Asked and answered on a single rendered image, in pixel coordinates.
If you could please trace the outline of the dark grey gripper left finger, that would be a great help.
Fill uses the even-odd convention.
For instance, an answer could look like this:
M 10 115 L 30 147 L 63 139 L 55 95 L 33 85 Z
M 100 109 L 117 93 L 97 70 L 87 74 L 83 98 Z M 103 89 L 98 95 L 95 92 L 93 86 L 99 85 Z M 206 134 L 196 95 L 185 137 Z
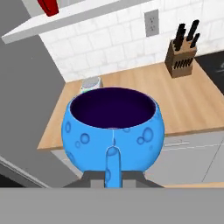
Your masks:
M 104 171 L 84 171 L 80 179 L 66 185 L 66 188 L 103 188 Z

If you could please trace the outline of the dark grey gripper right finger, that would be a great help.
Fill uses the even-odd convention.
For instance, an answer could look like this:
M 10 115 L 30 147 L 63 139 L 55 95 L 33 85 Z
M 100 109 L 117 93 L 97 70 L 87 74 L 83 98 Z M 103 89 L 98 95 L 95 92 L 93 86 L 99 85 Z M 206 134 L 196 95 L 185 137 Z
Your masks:
M 123 188 L 157 188 L 159 184 L 145 178 L 141 171 L 124 171 L 122 173 Z

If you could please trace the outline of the blue bubble-pattern mug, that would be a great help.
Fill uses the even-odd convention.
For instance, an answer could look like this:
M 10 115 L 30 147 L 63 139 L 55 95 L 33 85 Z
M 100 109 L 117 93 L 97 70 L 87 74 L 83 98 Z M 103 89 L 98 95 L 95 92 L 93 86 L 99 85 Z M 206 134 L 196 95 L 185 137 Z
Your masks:
M 79 171 L 105 172 L 106 188 L 122 188 L 123 172 L 144 173 L 155 163 L 165 125 L 158 103 L 147 94 L 103 87 L 67 104 L 61 138 Z

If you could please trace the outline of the grey tall cabinet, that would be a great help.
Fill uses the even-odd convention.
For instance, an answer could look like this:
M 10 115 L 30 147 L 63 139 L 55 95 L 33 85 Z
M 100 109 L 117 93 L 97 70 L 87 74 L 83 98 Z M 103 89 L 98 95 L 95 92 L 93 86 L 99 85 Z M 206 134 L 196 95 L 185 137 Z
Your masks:
M 29 18 L 22 0 L 0 0 L 0 156 L 50 187 L 63 187 L 76 175 L 38 145 L 64 80 L 40 37 L 2 41 Z

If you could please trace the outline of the grey cupboard door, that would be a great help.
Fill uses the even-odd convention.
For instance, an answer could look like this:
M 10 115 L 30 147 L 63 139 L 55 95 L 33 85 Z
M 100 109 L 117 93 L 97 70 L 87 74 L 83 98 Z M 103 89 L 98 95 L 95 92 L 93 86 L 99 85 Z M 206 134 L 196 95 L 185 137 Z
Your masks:
M 199 183 L 218 148 L 218 145 L 208 145 L 162 150 L 145 177 L 161 186 Z

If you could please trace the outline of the grey drawer front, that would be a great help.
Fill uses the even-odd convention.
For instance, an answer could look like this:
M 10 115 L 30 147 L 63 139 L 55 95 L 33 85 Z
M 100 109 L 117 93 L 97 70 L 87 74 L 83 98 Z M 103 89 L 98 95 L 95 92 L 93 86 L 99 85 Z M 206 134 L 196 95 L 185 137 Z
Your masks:
M 164 144 L 166 143 L 176 143 L 176 142 L 189 142 L 188 145 L 164 147 L 163 150 L 176 150 L 176 149 L 193 149 L 199 146 L 216 146 L 221 143 L 221 140 L 224 138 L 223 131 L 213 131 L 213 132 L 204 132 L 184 136 L 167 136 L 164 139 Z

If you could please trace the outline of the small pale glass jar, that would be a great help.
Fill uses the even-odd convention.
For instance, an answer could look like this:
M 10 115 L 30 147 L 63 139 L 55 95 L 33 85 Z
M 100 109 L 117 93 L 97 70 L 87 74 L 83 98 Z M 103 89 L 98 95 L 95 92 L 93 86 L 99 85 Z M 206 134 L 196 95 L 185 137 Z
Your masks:
M 80 92 L 85 93 L 89 90 L 102 88 L 102 79 L 98 76 L 90 77 L 81 82 Z

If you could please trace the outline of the wooden knife block with knives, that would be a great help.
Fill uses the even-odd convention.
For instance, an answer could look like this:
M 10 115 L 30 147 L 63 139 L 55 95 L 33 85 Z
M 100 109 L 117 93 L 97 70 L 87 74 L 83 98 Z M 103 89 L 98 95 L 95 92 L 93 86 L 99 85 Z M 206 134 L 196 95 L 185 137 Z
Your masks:
M 200 37 L 196 33 L 200 21 L 192 22 L 192 26 L 187 34 L 185 24 L 180 24 L 175 39 L 170 41 L 165 57 L 165 66 L 172 78 L 190 75 L 193 70 L 193 60 L 197 52 L 197 41 Z

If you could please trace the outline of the black hob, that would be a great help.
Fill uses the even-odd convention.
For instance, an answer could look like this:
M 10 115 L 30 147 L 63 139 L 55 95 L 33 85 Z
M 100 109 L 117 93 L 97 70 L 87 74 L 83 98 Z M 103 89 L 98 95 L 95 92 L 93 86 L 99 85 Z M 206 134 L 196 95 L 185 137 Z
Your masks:
M 224 51 L 197 56 L 196 61 L 224 95 Z

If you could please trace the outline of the red cup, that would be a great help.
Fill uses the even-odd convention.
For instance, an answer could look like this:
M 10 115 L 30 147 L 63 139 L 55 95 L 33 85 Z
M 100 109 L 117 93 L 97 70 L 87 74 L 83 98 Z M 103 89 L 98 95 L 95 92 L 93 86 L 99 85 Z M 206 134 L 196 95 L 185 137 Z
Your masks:
M 48 17 L 54 16 L 59 13 L 57 0 L 37 0 L 39 6 Z

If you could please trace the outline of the grey wall power outlet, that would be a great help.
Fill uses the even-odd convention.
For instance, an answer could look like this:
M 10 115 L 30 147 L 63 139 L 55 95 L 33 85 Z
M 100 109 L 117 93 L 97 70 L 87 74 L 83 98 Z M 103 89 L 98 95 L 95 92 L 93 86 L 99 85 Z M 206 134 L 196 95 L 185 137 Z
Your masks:
M 145 33 L 147 37 L 159 34 L 158 10 L 144 13 Z

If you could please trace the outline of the white wall shelf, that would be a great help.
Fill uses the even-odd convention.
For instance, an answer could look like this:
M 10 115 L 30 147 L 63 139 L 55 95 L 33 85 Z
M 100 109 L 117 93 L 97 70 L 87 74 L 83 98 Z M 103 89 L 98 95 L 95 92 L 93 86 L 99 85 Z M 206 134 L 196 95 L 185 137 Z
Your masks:
M 62 8 L 58 14 L 48 17 L 42 14 L 32 17 L 2 36 L 2 41 L 9 44 L 64 26 L 77 24 L 90 18 L 109 14 L 150 0 L 85 0 Z

